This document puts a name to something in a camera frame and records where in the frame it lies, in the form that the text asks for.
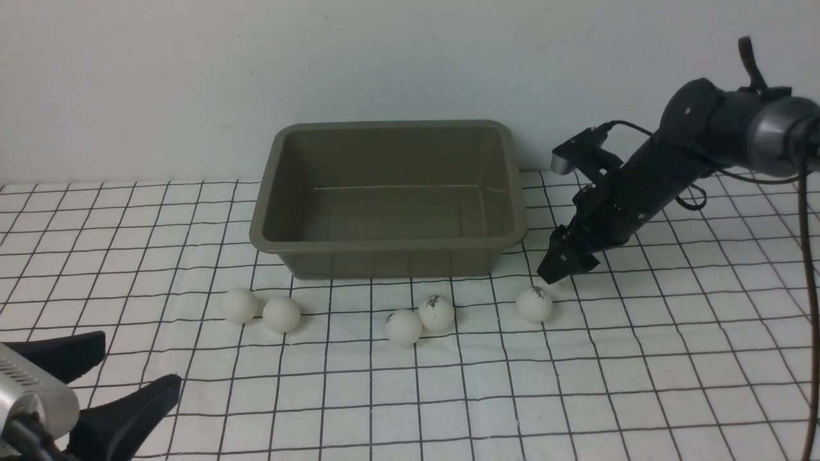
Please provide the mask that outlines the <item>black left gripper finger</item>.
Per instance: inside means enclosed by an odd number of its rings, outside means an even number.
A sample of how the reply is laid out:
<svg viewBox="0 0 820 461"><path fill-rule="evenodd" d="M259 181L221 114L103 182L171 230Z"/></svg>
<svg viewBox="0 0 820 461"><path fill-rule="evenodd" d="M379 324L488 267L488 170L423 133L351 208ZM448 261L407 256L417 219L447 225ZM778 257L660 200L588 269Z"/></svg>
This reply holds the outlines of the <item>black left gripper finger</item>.
<svg viewBox="0 0 820 461"><path fill-rule="evenodd" d="M6 342L6 347L65 384L99 365L106 355L106 334L86 332L75 336Z"/></svg>
<svg viewBox="0 0 820 461"><path fill-rule="evenodd" d="M182 378L166 375L106 405L79 413L67 455L79 460L131 460L179 402Z"/></svg>

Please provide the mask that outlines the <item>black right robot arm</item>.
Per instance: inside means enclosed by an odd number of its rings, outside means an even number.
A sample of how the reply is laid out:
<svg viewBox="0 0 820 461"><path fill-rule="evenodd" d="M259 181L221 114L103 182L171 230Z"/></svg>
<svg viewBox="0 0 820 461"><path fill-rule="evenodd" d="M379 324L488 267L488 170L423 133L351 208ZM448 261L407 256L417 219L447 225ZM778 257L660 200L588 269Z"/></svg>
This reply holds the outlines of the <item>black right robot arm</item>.
<svg viewBox="0 0 820 461"><path fill-rule="evenodd" d="M590 127L552 152L559 175L589 179L572 199L576 213L559 225L537 274L553 284L598 266L597 253L632 236L693 184L742 167L777 181L818 171L818 104L788 86L770 86L749 36L738 49L750 83L724 91L705 78L676 91L659 127L622 161L603 148L616 122Z"/></svg>

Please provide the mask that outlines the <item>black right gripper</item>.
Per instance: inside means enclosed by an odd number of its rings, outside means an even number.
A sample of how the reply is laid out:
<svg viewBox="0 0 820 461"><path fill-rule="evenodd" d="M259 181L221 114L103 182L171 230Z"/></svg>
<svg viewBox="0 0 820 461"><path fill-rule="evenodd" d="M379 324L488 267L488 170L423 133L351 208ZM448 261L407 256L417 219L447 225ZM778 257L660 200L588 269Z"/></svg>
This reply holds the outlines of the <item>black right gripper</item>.
<svg viewBox="0 0 820 461"><path fill-rule="evenodd" d="M626 242L695 181L714 172L711 161L654 139L644 143L601 184L573 199L570 224L550 235L537 274L548 285L600 265L592 255Z"/></svg>

